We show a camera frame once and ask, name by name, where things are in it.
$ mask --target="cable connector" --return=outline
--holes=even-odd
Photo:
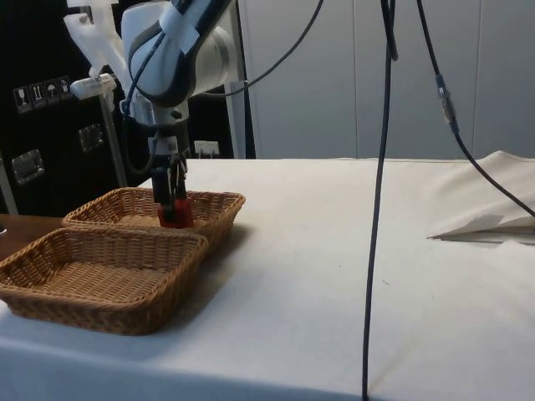
[[[449,125],[457,126],[455,106],[453,105],[450,93],[446,87],[446,82],[444,82],[444,77],[442,77],[442,74],[437,74],[435,80],[436,86],[438,87],[438,96],[442,99],[442,112],[444,113],[444,118]]]

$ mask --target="white fabric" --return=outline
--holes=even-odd
[[[535,208],[535,160],[497,152],[480,166],[518,199]],[[490,185],[470,163],[438,176],[429,188],[429,236],[533,226],[533,219]]]
[[[165,330],[123,338],[0,305],[0,399],[356,400],[376,162],[194,160],[193,190],[247,196]],[[425,238],[455,163],[389,162],[374,285],[376,400],[532,400],[535,249]]]

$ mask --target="metal latch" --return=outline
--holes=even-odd
[[[89,127],[82,128],[78,131],[78,136],[84,153],[89,153],[104,144],[104,135],[100,124],[92,124]]]
[[[15,180],[19,185],[25,185],[44,175],[43,159],[39,149],[30,150],[28,153],[15,157],[11,160],[11,165]]]

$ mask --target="red object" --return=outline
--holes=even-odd
[[[191,210],[191,201],[189,199],[175,199],[175,220],[167,221],[163,208],[158,208],[158,217],[160,226],[165,228],[192,228],[193,212]]]

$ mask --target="electrical outlet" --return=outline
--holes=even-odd
[[[218,156],[219,155],[219,142],[211,140],[196,140],[194,142],[195,153],[199,156]]]

